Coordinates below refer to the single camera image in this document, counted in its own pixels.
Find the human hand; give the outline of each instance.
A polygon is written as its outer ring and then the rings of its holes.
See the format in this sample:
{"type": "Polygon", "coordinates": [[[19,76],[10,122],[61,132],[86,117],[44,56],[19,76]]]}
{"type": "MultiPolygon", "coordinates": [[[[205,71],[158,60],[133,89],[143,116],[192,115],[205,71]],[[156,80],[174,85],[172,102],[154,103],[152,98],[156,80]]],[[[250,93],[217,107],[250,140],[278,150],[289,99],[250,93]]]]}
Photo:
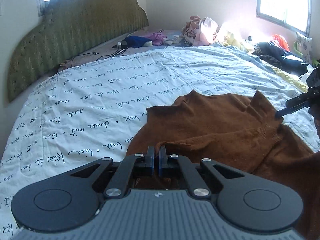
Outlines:
{"type": "Polygon", "coordinates": [[[309,114],[314,117],[317,135],[320,138],[320,104],[312,105],[309,109],[309,114]]]}

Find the floral pillow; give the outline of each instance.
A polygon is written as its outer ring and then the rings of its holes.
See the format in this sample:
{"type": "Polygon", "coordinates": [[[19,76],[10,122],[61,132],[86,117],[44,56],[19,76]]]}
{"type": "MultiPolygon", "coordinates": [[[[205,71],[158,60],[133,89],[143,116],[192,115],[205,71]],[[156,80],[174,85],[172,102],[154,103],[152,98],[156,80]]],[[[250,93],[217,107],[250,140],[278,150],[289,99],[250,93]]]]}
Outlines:
{"type": "Polygon", "coordinates": [[[307,38],[297,32],[298,51],[303,54],[303,60],[312,65],[312,38],[307,38]]]}

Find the orange bag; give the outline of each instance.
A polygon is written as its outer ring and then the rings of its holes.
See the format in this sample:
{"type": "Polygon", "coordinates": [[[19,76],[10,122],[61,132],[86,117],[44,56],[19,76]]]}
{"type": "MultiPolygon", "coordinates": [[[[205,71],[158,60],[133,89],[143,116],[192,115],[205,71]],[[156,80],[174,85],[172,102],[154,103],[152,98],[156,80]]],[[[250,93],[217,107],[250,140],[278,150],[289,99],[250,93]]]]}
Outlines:
{"type": "Polygon", "coordinates": [[[279,44],[279,46],[280,46],[282,49],[285,49],[286,51],[290,51],[289,45],[288,45],[286,39],[285,39],[283,36],[281,36],[281,35],[279,35],[279,34],[272,35],[272,40],[273,40],[273,41],[277,41],[278,44],[279,44]]]}

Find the gray ribbed plate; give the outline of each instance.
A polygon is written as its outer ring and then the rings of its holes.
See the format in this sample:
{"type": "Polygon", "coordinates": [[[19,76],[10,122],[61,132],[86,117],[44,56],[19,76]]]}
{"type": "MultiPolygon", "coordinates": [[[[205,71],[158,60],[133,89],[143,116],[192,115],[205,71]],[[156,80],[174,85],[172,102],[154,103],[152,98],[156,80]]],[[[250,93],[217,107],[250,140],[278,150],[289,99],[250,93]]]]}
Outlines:
{"type": "Polygon", "coordinates": [[[208,201],[192,199],[184,190],[131,190],[108,200],[101,212],[77,229],[56,233],[21,230],[14,240],[301,240],[294,230],[254,235],[233,228],[208,201]]]}

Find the brown cloth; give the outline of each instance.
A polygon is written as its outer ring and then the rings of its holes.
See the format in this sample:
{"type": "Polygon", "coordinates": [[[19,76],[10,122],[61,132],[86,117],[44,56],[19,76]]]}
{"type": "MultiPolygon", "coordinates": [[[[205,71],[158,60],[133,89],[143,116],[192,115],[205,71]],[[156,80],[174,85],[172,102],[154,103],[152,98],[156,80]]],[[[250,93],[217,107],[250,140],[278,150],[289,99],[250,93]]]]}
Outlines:
{"type": "MultiPolygon", "coordinates": [[[[275,109],[257,91],[253,98],[226,94],[203,96],[194,90],[172,106],[154,106],[148,121],[130,143],[127,155],[149,145],[199,163],[211,158],[276,181],[299,193],[304,211],[296,229],[315,240],[320,235],[320,153],[275,119],[275,109]]],[[[155,179],[147,180],[154,188],[155,179]]]]}

